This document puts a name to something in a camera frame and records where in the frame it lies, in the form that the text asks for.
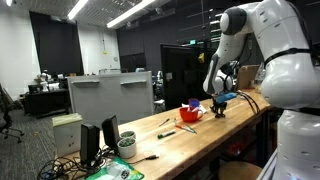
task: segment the ceiling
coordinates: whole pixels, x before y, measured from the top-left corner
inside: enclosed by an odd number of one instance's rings
[[[85,7],[75,16],[80,24],[106,26],[108,22],[132,8],[142,0],[89,0]],[[114,29],[126,25],[139,17],[161,7],[171,0],[155,0],[152,4],[135,13],[133,16],[114,26]],[[26,9],[32,12],[57,16],[67,19],[68,13],[78,0],[13,0],[12,7]]]

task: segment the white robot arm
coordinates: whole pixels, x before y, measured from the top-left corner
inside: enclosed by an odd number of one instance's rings
[[[227,9],[220,28],[223,34],[204,90],[208,94],[222,90],[218,70],[239,56],[245,35],[254,33],[266,69],[261,93],[272,106],[286,109],[278,122],[273,179],[319,179],[320,70],[312,64],[299,13],[284,0],[264,0]]]

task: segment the wooden table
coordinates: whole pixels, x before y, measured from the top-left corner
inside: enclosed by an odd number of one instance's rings
[[[250,91],[249,95],[259,105],[261,114],[270,108],[261,94]],[[160,158],[143,161],[134,167],[143,173],[147,180],[173,179],[182,172],[189,171],[191,166],[199,166],[199,162],[208,161],[218,146],[244,127],[258,123],[259,118],[254,116],[248,102],[240,97],[228,102],[226,117],[222,119],[216,119],[215,114],[210,111],[211,99],[201,101],[201,104],[208,110],[207,113],[201,120],[189,123],[197,134],[176,128],[176,134],[162,139],[157,138],[158,134],[175,129],[174,118],[179,125],[185,126],[178,109],[120,125],[120,132],[132,130],[137,136],[137,154],[125,160],[135,162],[157,153]],[[167,118],[170,118],[170,121],[159,127],[159,124]],[[102,133],[100,137],[102,147],[104,145]]]

